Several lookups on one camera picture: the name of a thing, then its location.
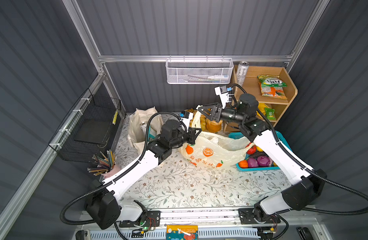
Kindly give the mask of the cream canvas tote bag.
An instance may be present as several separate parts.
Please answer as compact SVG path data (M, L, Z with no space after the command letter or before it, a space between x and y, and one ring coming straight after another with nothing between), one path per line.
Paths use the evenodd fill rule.
M149 108L147 110L136 109L136 111L130 116L128 141L132 147L137 149L139 155L142 153L144 148L148 120L157 112L158 111L155 107ZM150 123L150 140L157 134L161 133L162 126L162 117L160 115L154 117Z

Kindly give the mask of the yellow translucent plastic bag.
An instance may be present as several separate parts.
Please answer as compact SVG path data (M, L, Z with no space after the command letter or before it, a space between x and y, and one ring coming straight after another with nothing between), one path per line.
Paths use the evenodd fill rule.
M255 145L247 138L232 139L218 132L202 131L193 145L179 148L182 156L196 167L225 168L242 161Z

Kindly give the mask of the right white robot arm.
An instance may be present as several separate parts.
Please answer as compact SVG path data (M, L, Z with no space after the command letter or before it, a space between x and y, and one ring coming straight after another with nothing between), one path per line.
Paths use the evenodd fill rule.
M285 210L301 211L323 190L325 182L320 177L326 174L315 171L298 158L277 137L269 120L260 114L259 102L251 94L242 94L236 108L225 108L222 104L198 107L198 112L210 121L231 121L237 123L240 132L251 143L260 147L288 178L291 186L281 193L265 197L254 205L253 216L258 223L265 223L271 215Z

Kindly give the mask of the yellow snack packet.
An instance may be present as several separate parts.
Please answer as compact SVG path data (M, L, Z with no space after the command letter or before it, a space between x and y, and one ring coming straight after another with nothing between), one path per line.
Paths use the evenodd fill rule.
M267 110L266 109L270 109L270 107L268 105L264 104L264 103L259 103L258 108L259 108L259 111L257 113L257 116L260 117L260 118L262 117L259 114L259 112L260 112L260 113L262 113L262 115L264 115L267 118L268 116L267 116Z

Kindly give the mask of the small green snack packet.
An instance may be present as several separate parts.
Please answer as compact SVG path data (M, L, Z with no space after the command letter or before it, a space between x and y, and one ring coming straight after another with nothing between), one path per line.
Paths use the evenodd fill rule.
M275 109L265 108L266 118L270 121L276 121Z

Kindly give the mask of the wooden shelf unit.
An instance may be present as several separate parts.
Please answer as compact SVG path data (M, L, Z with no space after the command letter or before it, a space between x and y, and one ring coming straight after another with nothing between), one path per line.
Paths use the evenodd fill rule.
M264 97L261 94L258 75L275 75L287 84L283 88L285 99L277 99L273 97ZM290 107L296 98L298 90L284 67L265 67L265 66L249 66L246 78L243 84L245 91L256 97L257 101L266 104L275 110L276 120L271 120L271 124L275 127L283 117L286 110Z

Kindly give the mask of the green snack bag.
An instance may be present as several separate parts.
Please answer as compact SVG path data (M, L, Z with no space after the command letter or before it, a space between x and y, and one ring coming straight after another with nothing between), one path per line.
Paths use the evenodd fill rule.
M279 76L275 75L259 75L258 79L262 86L267 87L287 87L287 84L282 81Z

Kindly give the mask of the orange snack bag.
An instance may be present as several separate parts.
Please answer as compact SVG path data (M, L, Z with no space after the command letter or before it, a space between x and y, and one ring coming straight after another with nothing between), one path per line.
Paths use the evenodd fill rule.
M267 86L263 84L259 84L261 89L261 95L263 97L270 97L270 98L276 98L276 99L287 99L283 87L272 87Z

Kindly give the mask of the toothpaste tube in basket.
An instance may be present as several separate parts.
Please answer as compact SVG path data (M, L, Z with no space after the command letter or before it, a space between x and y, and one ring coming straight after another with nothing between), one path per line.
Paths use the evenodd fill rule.
M194 76L194 75L188 75L189 78L194 79L200 79L204 81L219 81L219 82L225 82L230 80L229 75L213 75L213 76Z

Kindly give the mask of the rear silver drink can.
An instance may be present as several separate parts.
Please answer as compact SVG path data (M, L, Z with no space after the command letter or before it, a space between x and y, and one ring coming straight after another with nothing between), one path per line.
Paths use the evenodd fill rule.
M249 66L250 66L249 63L246 61L241 61L238 64L236 74L237 74L237 84L239 84L240 86L244 85Z

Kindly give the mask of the red toy tomato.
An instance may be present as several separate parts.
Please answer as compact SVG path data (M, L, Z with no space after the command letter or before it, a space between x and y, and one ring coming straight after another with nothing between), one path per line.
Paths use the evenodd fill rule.
M257 151L256 145L253 145L248 151L247 155L253 155Z

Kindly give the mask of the purple toy onion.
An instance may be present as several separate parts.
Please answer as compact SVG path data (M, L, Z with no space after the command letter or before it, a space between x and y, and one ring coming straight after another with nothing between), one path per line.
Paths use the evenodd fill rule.
M259 167L271 167L272 166L271 159L268 156L259 156L257 158L257 163Z

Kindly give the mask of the orange toy pumpkin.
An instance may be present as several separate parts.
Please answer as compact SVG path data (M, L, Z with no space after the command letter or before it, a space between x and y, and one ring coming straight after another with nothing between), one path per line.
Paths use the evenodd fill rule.
M247 168L249 168L249 164L248 164L247 160L240 161L238 163L238 165L239 165L239 167L241 169L247 169Z

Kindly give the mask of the bundle of pencils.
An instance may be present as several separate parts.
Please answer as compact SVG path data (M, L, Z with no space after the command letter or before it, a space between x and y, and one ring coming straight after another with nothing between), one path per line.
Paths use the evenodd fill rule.
M88 167L88 173L92 173L94 176L108 174L115 169L116 158L112 150L99 151L98 154L92 156L90 162L92 167Z

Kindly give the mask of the colourful box at front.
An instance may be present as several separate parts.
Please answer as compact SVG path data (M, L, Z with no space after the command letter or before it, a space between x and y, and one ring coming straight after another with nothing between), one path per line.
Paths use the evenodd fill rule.
M193 225L168 225L166 240L197 240L198 226Z

